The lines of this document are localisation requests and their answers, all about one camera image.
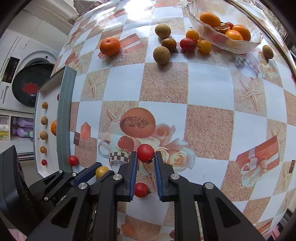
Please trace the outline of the yellow cherry tomato bottom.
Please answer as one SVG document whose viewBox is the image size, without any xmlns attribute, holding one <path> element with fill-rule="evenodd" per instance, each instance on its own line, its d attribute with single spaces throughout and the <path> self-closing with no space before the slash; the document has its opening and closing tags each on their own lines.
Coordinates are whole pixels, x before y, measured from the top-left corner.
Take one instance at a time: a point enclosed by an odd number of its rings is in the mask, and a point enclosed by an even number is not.
<svg viewBox="0 0 296 241">
<path fill-rule="evenodd" d="M 99 179 L 102 176 L 105 175 L 105 173 L 107 173 L 109 171 L 109 168 L 107 166 L 100 166 L 96 169 L 95 174 L 96 174 L 96 178 Z"/>
</svg>

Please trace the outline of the small red cherry tomato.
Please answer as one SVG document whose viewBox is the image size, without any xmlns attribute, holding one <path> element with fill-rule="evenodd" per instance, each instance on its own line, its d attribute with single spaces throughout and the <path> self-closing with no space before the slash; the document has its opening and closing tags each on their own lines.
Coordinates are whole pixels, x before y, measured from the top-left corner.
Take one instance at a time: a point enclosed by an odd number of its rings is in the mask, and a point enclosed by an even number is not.
<svg viewBox="0 0 296 241">
<path fill-rule="evenodd" d="M 43 160 L 41 161 L 41 163 L 42 163 L 43 166 L 46 166 L 46 165 L 47 165 L 47 160 L 43 159 Z"/>
</svg>

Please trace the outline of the yellow cherry tomato lone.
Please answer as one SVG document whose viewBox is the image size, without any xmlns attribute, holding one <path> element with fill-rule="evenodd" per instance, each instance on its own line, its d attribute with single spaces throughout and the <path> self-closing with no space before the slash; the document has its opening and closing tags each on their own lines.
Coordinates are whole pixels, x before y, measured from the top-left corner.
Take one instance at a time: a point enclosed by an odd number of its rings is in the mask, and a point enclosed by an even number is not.
<svg viewBox="0 0 296 241">
<path fill-rule="evenodd" d="M 47 148 L 46 148 L 45 146 L 41 146 L 41 147 L 40 147 L 40 152 L 41 152 L 42 154 L 46 154 L 46 152 L 47 152 Z"/>
</svg>

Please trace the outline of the orange tangerine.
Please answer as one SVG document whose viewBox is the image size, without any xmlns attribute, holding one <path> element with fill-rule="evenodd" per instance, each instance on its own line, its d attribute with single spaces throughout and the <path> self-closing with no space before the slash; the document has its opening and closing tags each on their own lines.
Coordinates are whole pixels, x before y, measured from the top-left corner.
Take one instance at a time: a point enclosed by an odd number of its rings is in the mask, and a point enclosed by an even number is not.
<svg viewBox="0 0 296 241">
<path fill-rule="evenodd" d="M 51 124 L 51 133 L 56 136 L 57 135 L 57 121 L 53 121 Z"/>
<path fill-rule="evenodd" d="M 100 43 L 99 49 L 103 55 L 111 57 L 119 52 L 120 41 L 115 37 L 108 37 Z"/>
</svg>

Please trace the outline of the purple detergent bottle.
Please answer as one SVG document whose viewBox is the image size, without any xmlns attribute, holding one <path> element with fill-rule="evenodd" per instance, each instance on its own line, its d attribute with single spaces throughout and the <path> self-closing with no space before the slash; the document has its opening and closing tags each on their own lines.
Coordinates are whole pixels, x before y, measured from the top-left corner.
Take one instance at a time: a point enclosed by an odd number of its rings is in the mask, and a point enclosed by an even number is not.
<svg viewBox="0 0 296 241">
<path fill-rule="evenodd" d="M 33 138 L 34 120 L 32 118 L 13 117 L 12 134 L 21 138 Z"/>
</svg>

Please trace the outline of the white tray with green rim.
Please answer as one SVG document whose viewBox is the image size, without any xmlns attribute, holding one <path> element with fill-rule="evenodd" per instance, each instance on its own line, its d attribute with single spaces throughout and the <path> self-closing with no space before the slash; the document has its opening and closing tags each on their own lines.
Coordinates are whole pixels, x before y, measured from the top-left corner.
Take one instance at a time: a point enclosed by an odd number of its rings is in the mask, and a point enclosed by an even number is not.
<svg viewBox="0 0 296 241">
<path fill-rule="evenodd" d="M 64 66 L 38 90 L 34 116 L 34 153 L 42 177 L 59 170 L 72 172 L 70 110 L 76 70 Z"/>
</svg>

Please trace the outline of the white washing machine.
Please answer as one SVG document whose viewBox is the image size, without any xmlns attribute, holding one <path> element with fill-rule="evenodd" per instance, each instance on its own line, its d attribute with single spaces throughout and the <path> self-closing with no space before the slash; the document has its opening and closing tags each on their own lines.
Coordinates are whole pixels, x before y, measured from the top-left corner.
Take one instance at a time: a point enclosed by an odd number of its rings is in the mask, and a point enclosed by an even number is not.
<svg viewBox="0 0 296 241">
<path fill-rule="evenodd" d="M 1 37 L 1 109 L 33 113 L 37 93 L 50 78 L 58 52 L 12 30 Z"/>
</svg>

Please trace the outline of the green-brown longan lower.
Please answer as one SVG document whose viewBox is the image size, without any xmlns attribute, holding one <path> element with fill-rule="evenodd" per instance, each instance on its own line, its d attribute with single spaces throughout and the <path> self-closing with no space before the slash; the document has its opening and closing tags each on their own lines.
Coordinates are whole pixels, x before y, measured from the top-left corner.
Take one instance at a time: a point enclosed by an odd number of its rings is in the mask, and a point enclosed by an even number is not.
<svg viewBox="0 0 296 241">
<path fill-rule="evenodd" d="M 153 51 L 153 58 L 159 65 L 164 65 L 169 62 L 171 57 L 170 51 L 163 46 L 158 46 Z"/>
</svg>

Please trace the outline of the green-brown longan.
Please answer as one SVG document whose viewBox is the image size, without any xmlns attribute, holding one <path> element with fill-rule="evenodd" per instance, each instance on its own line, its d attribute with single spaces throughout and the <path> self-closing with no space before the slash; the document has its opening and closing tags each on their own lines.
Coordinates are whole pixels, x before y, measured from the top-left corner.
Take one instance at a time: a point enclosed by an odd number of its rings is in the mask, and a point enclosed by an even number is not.
<svg viewBox="0 0 296 241">
<path fill-rule="evenodd" d="M 162 39 L 166 39 L 171 34 L 171 29 L 168 25 L 159 24 L 155 27 L 155 33 Z"/>
<path fill-rule="evenodd" d="M 164 65 L 169 62 L 171 57 L 170 51 L 163 46 L 158 46 L 153 51 L 153 58 L 159 65 Z"/>
</svg>

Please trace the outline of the brown longan middle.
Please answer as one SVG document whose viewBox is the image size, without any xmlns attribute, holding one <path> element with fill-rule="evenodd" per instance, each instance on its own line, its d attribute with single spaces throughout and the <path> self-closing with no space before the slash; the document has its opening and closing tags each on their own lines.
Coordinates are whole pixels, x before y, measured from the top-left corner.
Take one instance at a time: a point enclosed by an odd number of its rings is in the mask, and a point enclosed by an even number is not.
<svg viewBox="0 0 296 241">
<path fill-rule="evenodd" d="M 162 40 L 161 45 L 173 53 L 177 47 L 177 42 L 173 38 L 166 38 Z"/>
</svg>

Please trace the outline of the green-brown longan top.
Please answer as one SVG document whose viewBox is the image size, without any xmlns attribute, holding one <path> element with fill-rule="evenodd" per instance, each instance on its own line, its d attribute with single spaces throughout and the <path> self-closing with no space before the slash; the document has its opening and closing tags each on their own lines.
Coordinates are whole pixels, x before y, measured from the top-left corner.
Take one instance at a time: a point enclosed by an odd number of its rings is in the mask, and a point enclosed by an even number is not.
<svg viewBox="0 0 296 241">
<path fill-rule="evenodd" d="M 162 39 L 166 39 L 171 34 L 171 29 L 168 25 L 159 24 L 155 27 L 155 33 Z"/>
</svg>

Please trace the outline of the crumpled white cloth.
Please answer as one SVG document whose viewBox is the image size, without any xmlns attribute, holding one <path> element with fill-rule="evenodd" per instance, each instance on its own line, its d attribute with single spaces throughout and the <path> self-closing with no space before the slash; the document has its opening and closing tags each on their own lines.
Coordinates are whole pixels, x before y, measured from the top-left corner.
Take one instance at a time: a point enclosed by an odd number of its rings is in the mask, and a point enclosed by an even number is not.
<svg viewBox="0 0 296 241">
<path fill-rule="evenodd" d="M 108 0 L 74 0 L 74 8 L 76 9 L 77 14 L 70 16 L 67 22 L 73 25 L 80 16 L 107 2 Z"/>
</svg>

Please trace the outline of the yellow cherry tomato cluster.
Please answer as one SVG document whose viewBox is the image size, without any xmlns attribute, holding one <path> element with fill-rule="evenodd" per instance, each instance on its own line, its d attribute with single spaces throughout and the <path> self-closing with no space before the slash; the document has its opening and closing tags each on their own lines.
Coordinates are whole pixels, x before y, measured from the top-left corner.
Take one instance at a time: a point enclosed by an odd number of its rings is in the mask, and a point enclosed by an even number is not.
<svg viewBox="0 0 296 241">
<path fill-rule="evenodd" d="M 197 43 L 199 51 L 203 54 L 208 54 L 212 51 L 212 44 L 207 40 L 199 40 Z"/>
</svg>

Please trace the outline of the yellow cherry tomato upper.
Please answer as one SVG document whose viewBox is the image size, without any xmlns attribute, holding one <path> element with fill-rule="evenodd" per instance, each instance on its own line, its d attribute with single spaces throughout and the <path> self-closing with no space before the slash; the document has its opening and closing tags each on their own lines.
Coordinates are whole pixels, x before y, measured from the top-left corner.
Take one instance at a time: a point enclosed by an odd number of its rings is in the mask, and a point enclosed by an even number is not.
<svg viewBox="0 0 296 241">
<path fill-rule="evenodd" d="M 200 36 L 194 29 L 189 29 L 186 32 L 186 38 L 192 39 L 195 43 L 197 43 L 200 39 Z"/>
</svg>

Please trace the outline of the orange in bowl front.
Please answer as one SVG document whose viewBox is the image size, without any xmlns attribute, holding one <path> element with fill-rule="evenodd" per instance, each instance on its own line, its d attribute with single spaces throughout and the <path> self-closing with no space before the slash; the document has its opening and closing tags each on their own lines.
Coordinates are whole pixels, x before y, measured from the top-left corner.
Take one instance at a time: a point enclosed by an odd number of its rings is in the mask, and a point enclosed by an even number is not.
<svg viewBox="0 0 296 241">
<path fill-rule="evenodd" d="M 230 39 L 236 40 L 236 41 L 243 41 L 243 37 L 241 33 L 239 33 L 236 30 L 228 30 L 225 35 L 229 37 Z"/>
</svg>

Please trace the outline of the orange in bowl right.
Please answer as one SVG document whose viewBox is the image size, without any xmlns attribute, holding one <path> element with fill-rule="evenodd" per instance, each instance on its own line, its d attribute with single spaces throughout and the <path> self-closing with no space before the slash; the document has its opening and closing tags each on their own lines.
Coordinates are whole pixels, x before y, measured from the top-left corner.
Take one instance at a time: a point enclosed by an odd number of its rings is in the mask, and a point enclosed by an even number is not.
<svg viewBox="0 0 296 241">
<path fill-rule="evenodd" d="M 232 30 L 236 30 L 240 33 L 240 35 L 243 37 L 244 41 L 250 41 L 251 40 L 251 33 L 250 30 L 245 27 L 244 25 L 234 25 L 232 27 Z"/>
</svg>

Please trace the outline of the large orange in bowl left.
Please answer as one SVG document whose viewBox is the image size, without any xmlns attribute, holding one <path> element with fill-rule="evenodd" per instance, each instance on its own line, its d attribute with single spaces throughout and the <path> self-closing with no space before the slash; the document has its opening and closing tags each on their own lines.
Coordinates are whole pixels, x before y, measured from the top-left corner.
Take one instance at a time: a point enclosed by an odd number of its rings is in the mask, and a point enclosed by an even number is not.
<svg viewBox="0 0 296 241">
<path fill-rule="evenodd" d="M 200 14 L 199 19 L 201 22 L 210 25 L 211 27 L 220 27 L 221 21 L 219 17 L 210 12 L 203 12 Z"/>
</svg>

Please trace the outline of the clear glass fruit bowl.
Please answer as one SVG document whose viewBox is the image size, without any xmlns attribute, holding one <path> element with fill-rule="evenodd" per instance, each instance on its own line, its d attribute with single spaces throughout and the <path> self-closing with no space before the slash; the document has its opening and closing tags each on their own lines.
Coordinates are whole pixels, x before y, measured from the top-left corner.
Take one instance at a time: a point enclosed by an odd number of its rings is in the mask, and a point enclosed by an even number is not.
<svg viewBox="0 0 296 241">
<path fill-rule="evenodd" d="M 213 45 L 236 54 L 245 54 L 255 49 L 263 40 L 261 30 L 238 8 L 226 1 L 191 1 L 184 6 L 193 28 L 200 37 Z M 221 21 L 220 27 L 211 27 L 200 21 L 203 12 L 217 15 Z M 234 25 L 244 25 L 250 30 L 250 41 L 236 41 L 225 35 Z"/>
</svg>

